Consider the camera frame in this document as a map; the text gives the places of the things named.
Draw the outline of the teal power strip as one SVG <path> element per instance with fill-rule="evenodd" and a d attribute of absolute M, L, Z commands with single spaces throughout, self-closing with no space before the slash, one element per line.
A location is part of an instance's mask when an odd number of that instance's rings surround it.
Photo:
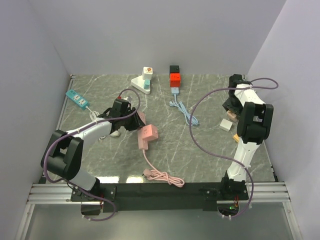
<path fill-rule="evenodd" d="M 68 90 L 65 95 L 82 110 L 85 110 L 90 106 L 89 102 L 73 89 Z"/>

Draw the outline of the pink power strip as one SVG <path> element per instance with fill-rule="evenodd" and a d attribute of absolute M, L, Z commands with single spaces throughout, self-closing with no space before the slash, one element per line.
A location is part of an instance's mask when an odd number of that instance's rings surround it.
<path fill-rule="evenodd" d="M 140 128 L 137 131 L 137 138 L 138 138 L 138 148 L 140 150 L 147 150 L 148 149 L 148 142 L 144 139 L 144 127 Z"/>

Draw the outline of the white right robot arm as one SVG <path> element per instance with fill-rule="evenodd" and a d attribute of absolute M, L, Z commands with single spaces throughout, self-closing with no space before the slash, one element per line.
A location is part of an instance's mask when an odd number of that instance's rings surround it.
<path fill-rule="evenodd" d="M 261 100 L 252 86 L 242 75 L 233 74 L 229 77 L 228 99 L 222 104 L 238 120 L 236 162 L 232 162 L 226 171 L 227 177 L 236 183 L 247 179 L 246 169 L 257 149 L 269 137 L 274 114 L 274 106 Z"/>

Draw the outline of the pink deer cube adapter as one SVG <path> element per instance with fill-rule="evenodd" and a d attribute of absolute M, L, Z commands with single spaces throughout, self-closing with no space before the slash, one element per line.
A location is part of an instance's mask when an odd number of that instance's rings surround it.
<path fill-rule="evenodd" d="M 232 122 L 237 122 L 238 121 L 238 117 L 237 115 L 232 112 L 230 109 L 226 112 L 227 117 L 232 121 Z"/>

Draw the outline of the light blue power strip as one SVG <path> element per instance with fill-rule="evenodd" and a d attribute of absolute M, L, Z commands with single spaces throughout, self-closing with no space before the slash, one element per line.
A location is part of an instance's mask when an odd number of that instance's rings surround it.
<path fill-rule="evenodd" d="M 178 95 L 179 94 L 179 87 L 172 87 L 171 88 L 171 94 L 173 95 L 173 96 L 175 96 L 175 95 Z"/>

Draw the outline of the red cube socket adapter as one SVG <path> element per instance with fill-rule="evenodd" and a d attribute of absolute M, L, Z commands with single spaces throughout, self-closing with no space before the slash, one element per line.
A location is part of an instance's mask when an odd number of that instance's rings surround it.
<path fill-rule="evenodd" d="M 181 75 L 180 73 L 170 73 L 169 83 L 171 88 L 179 88 L 181 86 Z"/>

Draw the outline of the pink cube socket adapter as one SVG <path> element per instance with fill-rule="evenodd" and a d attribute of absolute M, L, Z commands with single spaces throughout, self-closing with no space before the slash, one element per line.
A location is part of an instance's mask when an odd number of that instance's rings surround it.
<path fill-rule="evenodd" d="M 149 142 L 159 138 L 158 136 L 158 128 L 152 124 L 149 124 L 144 127 L 144 139 Z"/>

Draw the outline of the black cube adapter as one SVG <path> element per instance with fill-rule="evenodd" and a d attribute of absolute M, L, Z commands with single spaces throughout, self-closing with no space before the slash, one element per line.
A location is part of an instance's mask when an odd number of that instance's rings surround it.
<path fill-rule="evenodd" d="M 180 73 L 180 67 L 178 65 L 170 65 L 169 66 L 169 73 L 170 74 L 179 74 Z"/>

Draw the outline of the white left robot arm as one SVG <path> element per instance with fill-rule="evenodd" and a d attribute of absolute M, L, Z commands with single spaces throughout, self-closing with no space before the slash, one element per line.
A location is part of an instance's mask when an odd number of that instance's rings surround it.
<path fill-rule="evenodd" d="M 74 130 L 54 131 L 40 165 L 44 173 L 50 172 L 78 186 L 88 201 L 94 201 L 100 195 L 100 180 L 81 168 L 83 151 L 121 127 L 130 132 L 145 125 L 128 100 L 117 98 L 92 122 Z"/>

